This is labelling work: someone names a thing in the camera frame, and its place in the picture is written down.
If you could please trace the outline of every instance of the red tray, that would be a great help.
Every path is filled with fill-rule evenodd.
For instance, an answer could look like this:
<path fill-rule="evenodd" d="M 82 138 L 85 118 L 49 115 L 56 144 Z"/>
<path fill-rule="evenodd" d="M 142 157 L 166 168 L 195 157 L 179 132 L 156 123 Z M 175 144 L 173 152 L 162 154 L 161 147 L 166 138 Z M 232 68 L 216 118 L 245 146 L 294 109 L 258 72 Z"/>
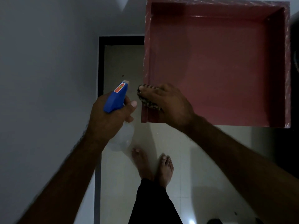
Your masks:
<path fill-rule="evenodd" d="M 144 83 L 172 83 L 212 124 L 289 128 L 289 18 L 288 2 L 147 0 Z"/>

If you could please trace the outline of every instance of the orange sticker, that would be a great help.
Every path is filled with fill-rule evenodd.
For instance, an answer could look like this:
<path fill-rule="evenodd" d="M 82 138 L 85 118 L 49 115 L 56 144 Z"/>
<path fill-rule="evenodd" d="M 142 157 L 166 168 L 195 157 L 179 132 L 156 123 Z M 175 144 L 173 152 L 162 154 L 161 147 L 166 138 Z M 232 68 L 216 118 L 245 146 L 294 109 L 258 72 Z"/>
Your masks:
<path fill-rule="evenodd" d="M 125 83 L 122 82 L 115 90 L 114 92 L 118 93 L 123 87 L 125 86 Z"/>

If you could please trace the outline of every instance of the spray bottle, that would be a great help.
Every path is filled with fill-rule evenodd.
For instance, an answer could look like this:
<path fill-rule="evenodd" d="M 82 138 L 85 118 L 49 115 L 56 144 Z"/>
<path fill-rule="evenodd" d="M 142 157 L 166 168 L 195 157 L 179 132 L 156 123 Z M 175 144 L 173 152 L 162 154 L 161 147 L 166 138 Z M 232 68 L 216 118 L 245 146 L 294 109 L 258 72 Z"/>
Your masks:
<path fill-rule="evenodd" d="M 113 112 L 117 109 L 121 109 L 124 106 L 126 92 L 128 90 L 128 81 L 122 81 L 119 86 L 108 97 L 104 111 L 107 113 Z M 132 123 L 123 123 L 123 126 L 118 133 L 108 142 L 107 146 L 112 151 L 124 151 L 126 150 L 134 134 L 134 125 Z"/>

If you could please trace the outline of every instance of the black pants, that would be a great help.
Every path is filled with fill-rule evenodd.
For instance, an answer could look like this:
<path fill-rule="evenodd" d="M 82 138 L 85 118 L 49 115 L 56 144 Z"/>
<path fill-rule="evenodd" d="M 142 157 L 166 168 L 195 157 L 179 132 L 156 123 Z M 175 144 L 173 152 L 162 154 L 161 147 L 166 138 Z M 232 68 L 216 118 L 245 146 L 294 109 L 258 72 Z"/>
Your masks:
<path fill-rule="evenodd" d="M 133 223 L 179 223 L 182 221 L 166 190 L 148 179 L 142 179 L 129 220 Z"/>

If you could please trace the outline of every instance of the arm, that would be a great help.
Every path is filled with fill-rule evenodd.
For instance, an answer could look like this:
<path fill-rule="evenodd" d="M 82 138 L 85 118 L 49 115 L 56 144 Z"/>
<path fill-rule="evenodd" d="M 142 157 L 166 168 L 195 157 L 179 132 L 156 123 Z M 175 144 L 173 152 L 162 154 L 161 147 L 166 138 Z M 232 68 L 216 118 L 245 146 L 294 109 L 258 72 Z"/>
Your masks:
<path fill-rule="evenodd" d="M 126 97 L 126 105 L 122 109 L 107 114 L 103 111 L 107 98 L 108 94 L 105 94 L 94 103 L 83 139 L 29 207 L 19 224 L 74 222 L 100 154 L 123 122 L 133 121 L 130 115 L 137 106 L 136 101 L 130 102 Z"/>
<path fill-rule="evenodd" d="M 181 92 L 170 84 L 141 88 L 157 103 L 160 118 L 189 136 L 220 167 L 265 223 L 297 223 L 299 180 L 197 116 Z"/>

